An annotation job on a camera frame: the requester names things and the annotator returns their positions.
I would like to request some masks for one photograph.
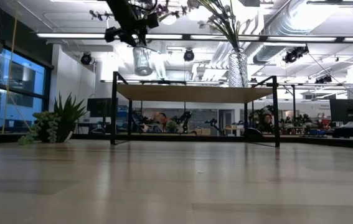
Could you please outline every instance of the vase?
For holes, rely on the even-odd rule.
[[[248,87],[247,55],[243,49],[233,49],[228,57],[229,87]]]
[[[73,131],[75,130],[76,127],[76,123],[75,122],[71,122],[71,121],[59,121],[58,122],[58,129],[57,129],[57,140],[56,142],[65,142],[68,141],[73,133]],[[39,135],[39,139],[42,142],[48,143],[48,137],[49,137],[49,133],[46,131],[49,129],[49,124],[47,123],[47,121],[44,121],[44,125],[42,126],[42,129],[38,132]]]

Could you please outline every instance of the potted plant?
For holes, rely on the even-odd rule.
[[[212,13],[208,25],[218,30],[233,47],[228,58],[228,81],[230,87],[248,87],[247,56],[240,48],[238,35],[242,23],[233,13],[233,4],[223,5],[222,0],[198,0]]]
[[[32,125],[30,132],[19,139],[19,144],[30,144],[38,137],[42,142],[56,143],[69,139],[75,129],[75,122],[86,112],[85,107],[81,107],[83,100],[75,104],[76,98],[72,101],[71,94],[64,105],[59,94],[59,101],[55,100],[54,112],[34,113],[37,118]]]
[[[177,129],[176,122],[173,120],[168,121],[168,123],[166,124],[166,129],[168,130],[169,133],[175,133]]]

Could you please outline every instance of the wooden tabletop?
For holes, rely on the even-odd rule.
[[[271,88],[224,88],[213,86],[117,85],[129,100],[197,103],[249,103],[272,94]]]

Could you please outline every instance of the black metal frame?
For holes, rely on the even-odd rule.
[[[272,79],[272,83],[265,83],[268,80]],[[118,73],[118,72],[113,72],[113,82],[112,82],[112,95],[111,98],[114,99],[117,97],[117,84],[118,80],[122,80],[122,82],[125,85],[129,85],[129,83]],[[273,106],[275,108],[275,137],[268,139],[255,139],[255,138],[247,138],[246,136],[244,137],[214,137],[214,136],[145,136],[145,135],[132,135],[132,109],[133,109],[133,100],[129,100],[129,108],[128,108],[128,132],[127,135],[117,135],[116,133],[116,113],[117,113],[117,107],[116,107],[116,101],[112,100],[111,101],[111,124],[110,124],[110,130],[111,130],[111,136],[110,136],[110,143],[111,145],[116,144],[116,140],[147,140],[147,141],[218,141],[218,142],[258,142],[258,141],[264,141],[264,142],[274,142],[275,147],[280,147],[280,128],[278,124],[278,102],[277,102],[277,77],[272,76],[269,77],[265,80],[263,80],[260,83],[257,83],[256,85],[253,85],[252,88],[255,88],[256,86],[262,86],[262,85],[268,85],[272,86],[273,90]],[[245,109],[245,120],[244,120],[244,127],[245,129],[248,128],[248,103],[244,104],[244,109]]]

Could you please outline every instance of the glass vase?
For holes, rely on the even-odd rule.
[[[233,49],[228,57],[229,87],[248,87],[247,55],[243,49]]]

